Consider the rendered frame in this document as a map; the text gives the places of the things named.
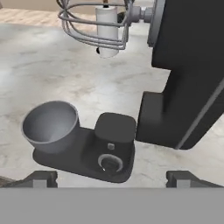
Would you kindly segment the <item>white paper towel roll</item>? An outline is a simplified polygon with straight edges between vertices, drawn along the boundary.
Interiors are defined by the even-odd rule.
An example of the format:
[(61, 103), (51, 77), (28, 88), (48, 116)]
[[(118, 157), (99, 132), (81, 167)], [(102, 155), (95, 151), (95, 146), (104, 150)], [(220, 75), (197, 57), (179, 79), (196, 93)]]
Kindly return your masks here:
[[(117, 7), (116, 6), (97, 6), (95, 8), (97, 22), (116, 23)], [(97, 35), (104, 39), (118, 39), (118, 28), (114, 26), (97, 26)], [(119, 53), (117, 49), (99, 47), (99, 54), (102, 58), (111, 58)]]

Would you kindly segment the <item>grey metal mixing bowl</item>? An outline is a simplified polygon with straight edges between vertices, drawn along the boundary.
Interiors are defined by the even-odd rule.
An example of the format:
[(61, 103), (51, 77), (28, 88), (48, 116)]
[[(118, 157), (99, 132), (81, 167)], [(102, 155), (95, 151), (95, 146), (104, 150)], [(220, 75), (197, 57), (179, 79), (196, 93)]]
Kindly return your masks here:
[(56, 154), (70, 147), (81, 129), (77, 108), (66, 101), (48, 101), (24, 118), (21, 131), (37, 150)]

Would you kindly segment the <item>black stand mixer base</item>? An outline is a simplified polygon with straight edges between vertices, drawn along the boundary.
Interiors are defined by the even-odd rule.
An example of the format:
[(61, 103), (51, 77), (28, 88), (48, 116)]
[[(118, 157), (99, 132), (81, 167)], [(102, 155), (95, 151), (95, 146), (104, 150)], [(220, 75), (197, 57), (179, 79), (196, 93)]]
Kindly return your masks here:
[(102, 113), (94, 129), (79, 127), (73, 144), (57, 154), (34, 150), (40, 165), (110, 183), (124, 183), (132, 173), (137, 123), (128, 115)]

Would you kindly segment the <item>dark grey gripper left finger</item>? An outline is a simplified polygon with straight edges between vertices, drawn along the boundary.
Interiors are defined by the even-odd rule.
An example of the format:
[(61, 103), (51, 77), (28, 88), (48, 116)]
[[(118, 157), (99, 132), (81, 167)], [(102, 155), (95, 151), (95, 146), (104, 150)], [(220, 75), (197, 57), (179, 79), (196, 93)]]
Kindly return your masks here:
[(56, 171), (34, 171), (24, 179), (5, 184), (4, 188), (57, 188), (58, 173)]

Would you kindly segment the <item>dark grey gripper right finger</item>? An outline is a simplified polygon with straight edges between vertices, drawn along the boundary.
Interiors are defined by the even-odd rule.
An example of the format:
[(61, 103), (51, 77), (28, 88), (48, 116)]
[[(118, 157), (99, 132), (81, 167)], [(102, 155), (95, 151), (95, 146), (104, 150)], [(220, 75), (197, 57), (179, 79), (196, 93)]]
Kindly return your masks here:
[(197, 178), (189, 171), (168, 171), (166, 179), (167, 188), (221, 187), (221, 185)]

